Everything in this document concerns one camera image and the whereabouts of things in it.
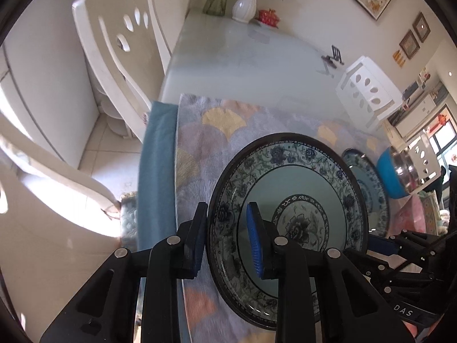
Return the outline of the person's hand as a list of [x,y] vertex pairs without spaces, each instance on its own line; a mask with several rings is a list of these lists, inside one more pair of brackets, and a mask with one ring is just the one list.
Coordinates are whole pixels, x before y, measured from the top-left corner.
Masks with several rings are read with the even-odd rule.
[[433,324],[429,328],[419,328],[413,324],[408,323],[407,321],[404,322],[405,326],[407,327],[408,331],[413,335],[413,338],[416,342],[423,342],[427,336],[434,330],[436,324]]

